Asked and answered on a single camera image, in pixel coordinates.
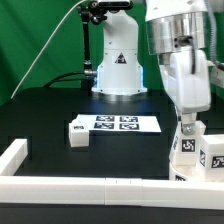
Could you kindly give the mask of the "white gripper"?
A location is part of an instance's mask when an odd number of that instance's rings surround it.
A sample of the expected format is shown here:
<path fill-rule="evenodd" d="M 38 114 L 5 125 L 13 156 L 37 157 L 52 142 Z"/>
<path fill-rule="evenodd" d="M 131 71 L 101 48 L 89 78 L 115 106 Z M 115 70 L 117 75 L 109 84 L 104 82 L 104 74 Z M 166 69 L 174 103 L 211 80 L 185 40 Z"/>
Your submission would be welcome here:
<path fill-rule="evenodd" d="M 181 114 L 183 134 L 196 132 L 197 112 L 207 111 L 211 104 L 207 58 L 202 50 L 195 51 L 196 71 L 192 74 L 190 47 L 172 53 L 159 63 L 164 89 Z"/>

